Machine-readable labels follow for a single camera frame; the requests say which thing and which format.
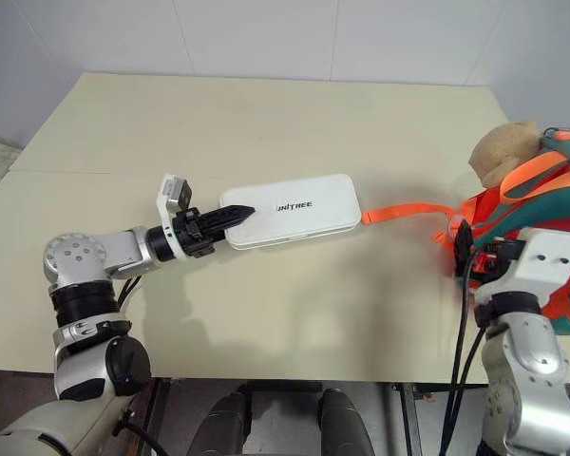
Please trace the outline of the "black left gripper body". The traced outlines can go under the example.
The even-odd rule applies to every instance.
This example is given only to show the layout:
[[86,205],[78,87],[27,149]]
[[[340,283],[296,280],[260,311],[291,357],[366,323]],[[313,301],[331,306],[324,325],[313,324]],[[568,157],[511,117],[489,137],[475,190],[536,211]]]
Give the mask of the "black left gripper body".
[[205,214],[196,207],[179,211],[173,218],[173,227],[184,253],[194,258],[213,254],[215,243],[225,239],[225,220],[221,209]]

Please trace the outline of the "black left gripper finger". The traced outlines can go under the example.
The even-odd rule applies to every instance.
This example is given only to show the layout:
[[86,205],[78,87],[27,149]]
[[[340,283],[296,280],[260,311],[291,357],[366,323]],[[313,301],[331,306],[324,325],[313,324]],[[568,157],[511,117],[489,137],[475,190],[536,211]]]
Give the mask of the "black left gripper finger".
[[214,210],[208,213],[207,217],[211,221],[244,221],[255,211],[254,207],[234,204]]
[[212,233],[214,237],[224,237],[225,231],[239,226],[243,223],[246,219],[248,219],[251,215],[226,215],[221,214],[217,215],[213,218],[212,221]]

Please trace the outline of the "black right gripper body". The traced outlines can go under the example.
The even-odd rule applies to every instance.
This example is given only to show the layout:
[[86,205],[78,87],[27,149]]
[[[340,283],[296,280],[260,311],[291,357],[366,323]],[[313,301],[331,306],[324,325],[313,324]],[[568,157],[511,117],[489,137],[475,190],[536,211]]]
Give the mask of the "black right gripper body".
[[482,247],[471,268],[470,280],[484,285],[502,277],[513,261],[517,261],[524,240],[495,238]]

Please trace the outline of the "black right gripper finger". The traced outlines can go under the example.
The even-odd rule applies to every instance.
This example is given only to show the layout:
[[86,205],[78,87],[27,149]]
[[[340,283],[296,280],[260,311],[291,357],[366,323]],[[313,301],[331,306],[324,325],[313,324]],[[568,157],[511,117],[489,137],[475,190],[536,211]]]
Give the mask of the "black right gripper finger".
[[471,227],[468,222],[463,219],[458,226],[453,243],[455,260],[454,276],[457,278],[462,278],[465,273],[466,265],[471,256],[473,241]]

